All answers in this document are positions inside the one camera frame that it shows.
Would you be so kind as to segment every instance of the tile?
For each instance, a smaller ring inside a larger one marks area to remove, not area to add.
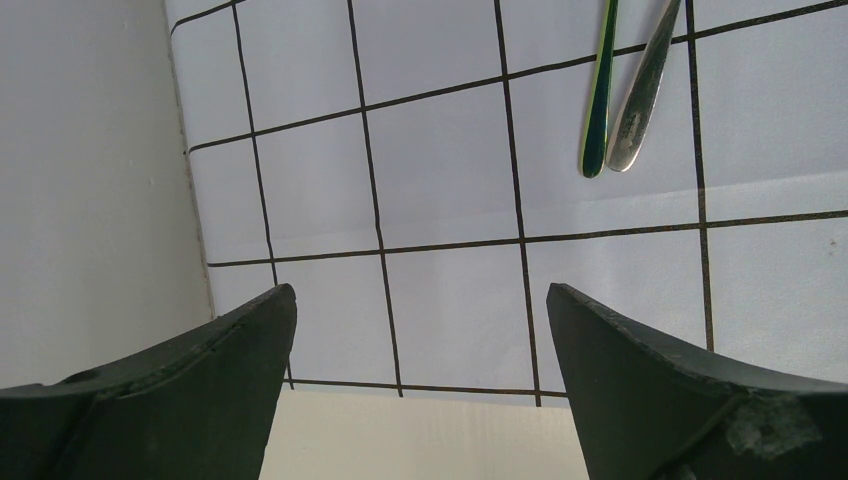
[[[571,403],[568,401],[567,398],[542,396],[542,406],[553,408],[571,408]]]
[[[188,146],[249,133],[232,11],[180,26],[171,46]]]
[[[536,406],[533,395],[511,395],[502,393],[439,392],[431,390],[404,390],[404,398],[428,400],[452,400],[458,402],[491,403],[495,405]]]
[[[224,0],[165,0],[165,13],[168,17],[168,29],[183,18],[217,7]]]
[[[295,378],[395,383],[379,256],[278,263],[277,276],[297,294]]]
[[[368,113],[387,247],[518,235],[501,85]]]
[[[848,382],[848,220],[712,229],[709,241],[716,352]]]
[[[215,315],[229,313],[274,288],[271,265],[209,268],[209,288]]]
[[[501,0],[510,72],[595,55],[604,5],[585,0]],[[665,2],[656,0],[620,2],[615,48],[646,43],[664,8]],[[681,6],[674,35],[685,33]]]
[[[344,385],[318,385],[310,383],[295,383],[296,392],[321,392],[350,395],[375,395],[378,397],[397,397],[393,388],[350,387]]]
[[[741,22],[756,17],[808,7],[821,0],[710,0],[695,2],[695,25],[698,30]]]
[[[361,116],[256,142],[277,258],[379,247]]]
[[[518,246],[386,257],[403,383],[533,388]]]
[[[369,104],[501,73],[491,0],[355,2]]]
[[[206,260],[268,258],[250,140],[197,150],[189,158]]]
[[[238,5],[257,130],[359,107],[344,0]]]
[[[848,208],[846,28],[837,8],[698,40],[709,220]]]
[[[564,391],[545,305],[551,283],[567,283],[633,320],[706,345],[697,231],[528,244],[527,262],[542,390]]]
[[[626,72],[641,54],[616,59],[610,122],[618,115]],[[689,61],[672,46],[645,143],[626,173],[594,179],[578,169],[594,65],[511,83],[524,226],[528,236],[582,233],[698,221]]]

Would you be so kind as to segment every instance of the green utensil handle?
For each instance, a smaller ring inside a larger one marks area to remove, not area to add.
[[[583,145],[580,151],[580,171],[587,178],[598,176],[604,168],[617,15],[618,0],[607,0],[598,57],[595,61],[595,78],[592,81],[589,109],[586,112],[586,130],[583,133]]]

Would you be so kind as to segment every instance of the white wall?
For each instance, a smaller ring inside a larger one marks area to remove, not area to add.
[[[284,388],[259,478],[589,477],[567,408]]]
[[[210,318],[176,102],[160,2],[3,2],[0,387]]]

